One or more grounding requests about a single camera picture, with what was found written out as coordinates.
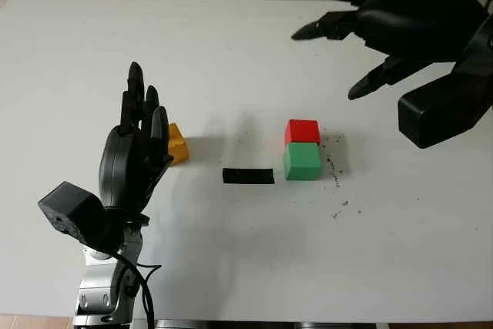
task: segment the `cube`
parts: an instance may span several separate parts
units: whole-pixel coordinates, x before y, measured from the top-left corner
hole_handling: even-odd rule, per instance
[[[175,123],[169,125],[168,153],[173,156],[171,166],[186,161],[190,157],[185,139]]]
[[[290,119],[287,123],[284,143],[320,144],[318,122],[309,119]]]
[[[286,180],[316,180],[322,171],[316,143],[288,143],[284,152]]]

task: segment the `robotic hand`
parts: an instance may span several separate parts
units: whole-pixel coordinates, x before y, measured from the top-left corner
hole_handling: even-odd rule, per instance
[[[359,7],[328,12],[292,36],[342,40],[351,32],[388,55],[349,91],[357,99],[434,62],[454,69],[401,97],[399,130],[426,148],[472,128],[493,104],[493,20],[477,0],[339,0]]]
[[[136,265],[142,248],[140,228],[149,222],[141,212],[173,161],[168,142],[166,110],[159,106],[153,86],[144,100],[143,73],[133,62],[128,90],[122,97],[120,124],[109,133],[102,153],[101,200],[64,182],[39,201],[55,229],[86,246],[87,268],[79,288],[74,327],[129,327],[140,286],[148,326],[154,327],[147,278]]]

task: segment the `black cable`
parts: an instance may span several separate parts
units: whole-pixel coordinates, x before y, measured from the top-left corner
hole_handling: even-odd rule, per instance
[[[147,269],[152,269],[146,276],[146,283],[149,281],[149,278],[151,277],[151,275],[156,271],[158,270],[159,268],[163,267],[163,265],[144,265],[144,264],[137,264],[138,267],[144,267],[144,268],[147,268]],[[148,311],[148,308],[147,308],[147,304],[146,304],[146,300],[144,299],[144,295],[142,295],[142,305],[144,306],[144,311],[146,312],[147,314],[147,311]]]
[[[493,2],[493,0],[487,0],[486,1],[486,3],[485,3],[485,10],[486,10],[486,12],[489,12],[490,5],[491,5],[492,2]]]
[[[149,287],[147,286],[147,279],[149,278],[149,275],[147,275],[147,278],[144,279],[144,277],[140,273],[139,269],[137,269],[136,265],[132,264],[129,260],[127,260],[121,254],[118,254],[118,253],[113,252],[111,250],[104,250],[104,249],[101,249],[99,247],[91,247],[91,246],[87,246],[87,247],[92,248],[93,250],[98,250],[102,253],[108,254],[109,256],[113,257],[114,259],[120,261],[122,264],[124,264],[126,266],[126,268],[128,268],[130,271],[132,271],[132,273],[136,277],[138,283],[142,286],[142,298],[143,298],[143,303],[145,304],[145,309],[146,309],[147,329],[154,329],[153,298],[151,296],[151,292],[149,290]]]

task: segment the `tabletop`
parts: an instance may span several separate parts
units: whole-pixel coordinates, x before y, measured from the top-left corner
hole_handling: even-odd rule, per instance
[[[0,310],[71,316],[82,248],[36,203],[63,180],[98,193],[131,61],[159,91],[191,158],[144,213],[156,317],[267,321],[493,318],[491,112],[418,149],[397,130],[428,67],[356,101],[384,55],[350,36],[293,42],[333,2],[11,0],[0,10]],[[288,119],[319,122],[313,182],[283,178]],[[223,167],[273,185],[223,184]],[[135,317],[143,317],[136,300]]]

